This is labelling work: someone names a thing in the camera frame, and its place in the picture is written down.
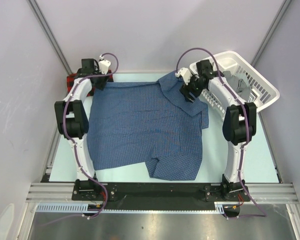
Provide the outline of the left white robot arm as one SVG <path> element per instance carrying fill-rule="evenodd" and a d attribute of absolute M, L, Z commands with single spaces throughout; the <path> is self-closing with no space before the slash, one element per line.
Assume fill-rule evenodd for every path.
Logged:
<path fill-rule="evenodd" d="M 111 62 L 103 55 L 99 60 L 82 59 L 81 68 L 75 74 L 67 96 L 54 104 L 58 131 L 68 141 L 76 163 L 76 180 L 72 197 L 74 200 L 85 197 L 95 200 L 100 195 L 106 196 L 105 188 L 97 182 L 88 151 L 89 120 L 84 102 L 93 89 L 105 88 L 111 73 L 110 66 Z"/>

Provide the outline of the blue checked shirt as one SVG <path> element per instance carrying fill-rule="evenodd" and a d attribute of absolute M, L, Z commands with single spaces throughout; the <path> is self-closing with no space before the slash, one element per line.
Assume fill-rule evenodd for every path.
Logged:
<path fill-rule="evenodd" d="M 144 163 L 151 178 L 193 181 L 202 159 L 208 105 L 188 102 L 173 72 L 152 82 L 110 82 L 96 90 L 87 147 L 96 171 Z"/>

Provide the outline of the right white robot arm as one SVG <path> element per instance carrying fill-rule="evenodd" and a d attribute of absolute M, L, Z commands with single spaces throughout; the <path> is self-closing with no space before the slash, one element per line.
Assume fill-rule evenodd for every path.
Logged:
<path fill-rule="evenodd" d="M 243 165 L 248 144 L 257 130 L 257 107 L 245 102 L 229 85 L 217 64 L 209 60 L 196 63 L 197 72 L 183 67 L 175 76 L 183 80 L 180 92 L 188 102 L 194 102 L 206 90 L 221 103 L 225 110 L 222 133 L 228 142 L 227 163 L 220 187 L 216 189 L 225 201 L 242 200 L 247 194 Z"/>

